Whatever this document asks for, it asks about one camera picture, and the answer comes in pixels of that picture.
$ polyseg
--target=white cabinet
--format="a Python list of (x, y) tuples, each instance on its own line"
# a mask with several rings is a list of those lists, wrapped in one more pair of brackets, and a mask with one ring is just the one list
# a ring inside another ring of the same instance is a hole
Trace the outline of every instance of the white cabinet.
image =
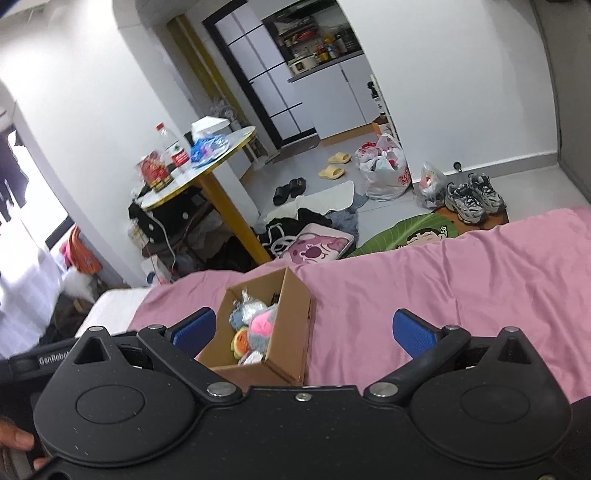
[(340, 64), (293, 82), (320, 138), (366, 124)]
[(378, 104), (371, 98), (371, 91), (368, 89), (368, 82), (371, 80), (371, 67), (365, 55), (354, 59), (345, 60), (340, 64), (343, 69), (351, 90), (361, 108), (365, 123), (370, 124), (379, 117)]
[(292, 83), (320, 138), (370, 124), (379, 117), (367, 88), (371, 74), (365, 55), (360, 55)]

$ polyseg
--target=pink plush toy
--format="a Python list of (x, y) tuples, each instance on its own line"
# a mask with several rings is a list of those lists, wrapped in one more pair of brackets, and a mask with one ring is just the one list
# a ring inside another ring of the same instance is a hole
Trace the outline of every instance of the pink plush toy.
[(275, 318), (277, 316), (277, 305), (259, 312), (252, 318), (248, 329), (248, 343), (253, 350), (266, 354), (269, 347), (269, 340), (273, 334)]

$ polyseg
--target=white tabletop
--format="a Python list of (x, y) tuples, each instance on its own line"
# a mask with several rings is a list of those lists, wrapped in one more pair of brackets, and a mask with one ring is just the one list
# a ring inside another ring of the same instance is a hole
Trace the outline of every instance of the white tabletop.
[(193, 180), (195, 180), (198, 176), (203, 175), (204, 173), (209, 173), (214, 170), (216, 167), (220, 166), (224, 163), (228, 158), (230, 158), (234, 153), (238, 150), (243, 148), (246, 143), (250, 140), (251, 137), (254, 136), (255, 127), (246, 127), (235, 132), (232, 132), (228, 135), (228, 141), (230, 142), (230, 148), (224, 155), (221, 155), (217, 160), (214, 162), (203, 165), (199, 168), (191, 168), (188, 166), (188, 169), (179, 175), (177, 175), (173, 181), (167, 185), (165, 188), (160, 190), (159, 192), (150, 191), (146, 195), (142, 197), (141, 207), (144, 210), (149, 210), (154, 206), (161, 205), (168, 200), (174, 198), (179, 193), (183, 192), (188, 188)]

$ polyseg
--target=gray sneaker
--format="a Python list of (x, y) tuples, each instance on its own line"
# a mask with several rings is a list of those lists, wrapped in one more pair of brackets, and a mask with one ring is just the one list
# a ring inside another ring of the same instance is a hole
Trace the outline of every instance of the gray sneaker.
[(445, 206), (452, 212), (456, 212), (458, 218), (468, 225), (476, 225), (486, 219), (486, 210), (474, 197), (467, 183), (457, 187), (453, 183), (447, 185)]
[(468, 186), (474, 191), (474, 196), (485, 208), (487, 213), (504, 212), (507, 208), (503, 197), (491, 185), (491, 180), (484, 174), (468, 175)]

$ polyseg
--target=pink pillow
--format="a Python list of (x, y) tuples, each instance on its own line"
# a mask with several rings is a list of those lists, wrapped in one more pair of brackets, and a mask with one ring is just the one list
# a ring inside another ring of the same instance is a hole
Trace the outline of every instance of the pink pillow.
[(280, 258), (289, 258), (295, 264), (328, 262), (340, 258), (352, 243), (353, 235), (311, 223)]

